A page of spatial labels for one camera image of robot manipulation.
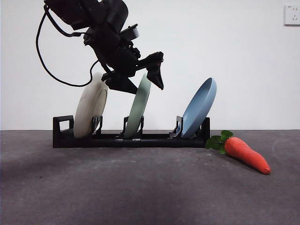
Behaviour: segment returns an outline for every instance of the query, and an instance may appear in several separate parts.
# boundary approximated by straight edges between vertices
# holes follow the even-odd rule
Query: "dish rack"
[[[60,129],[60,123],[69,121],[69,128]],[[81,139],[74,138],[74,117],[60,116],[53,118],[53,148],[204,148],[210,138],[210,119],[206,118],[195,134],[189,139],[181,138],[183,118],[177,116],[176,127],[172,132],[156,130],[154,133],[143,130],[144,117],[140,120],[140,130],[131,139],[124,139],[128,117],[124,118],[121,132],[109,133],[102,130],[103,117],[93,117],[90,134]]]

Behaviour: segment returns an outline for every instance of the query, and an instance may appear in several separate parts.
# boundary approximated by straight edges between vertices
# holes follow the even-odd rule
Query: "carrot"
[[[232,132],[223,130],[221,136],[212,136],[205,147],[238,158],[263,174],[271,173],[267,161],[259,153],[251,149],[243,140],[232,136]]]

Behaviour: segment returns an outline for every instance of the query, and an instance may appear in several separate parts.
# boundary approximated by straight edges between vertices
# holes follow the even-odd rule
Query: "electrical socket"
[[[285,5],[285,25],[300,26],[300,4]]]

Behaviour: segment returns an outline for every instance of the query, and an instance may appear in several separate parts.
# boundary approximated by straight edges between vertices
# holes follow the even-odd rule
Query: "floor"
[[[271,175],[214,150],[53,149],[51,131],[1,131],[1,224],[299,225],[300,130],[234,134]]]

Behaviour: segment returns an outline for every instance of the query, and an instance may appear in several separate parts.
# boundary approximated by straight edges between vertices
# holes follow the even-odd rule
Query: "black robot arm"
[[[88,27],[83,37],[84,44],[93,48],[106,71],[102,80],[110,89],[135,94],[137,87],[129,77],[135,76],[136,71],[143,68],[148,70],[150,81],[159,88],[164,88],[160,74],[163,53],[156,52],[139,60],[140,51],[133,47],[132,42],[138,37],[137,24],[121,31],[128,16],[128,8],[122,0],[44,0],[44,2],[47,5],[45,10],[50,8],[74,30]],[[55,26],[49,12],[47,16]]]

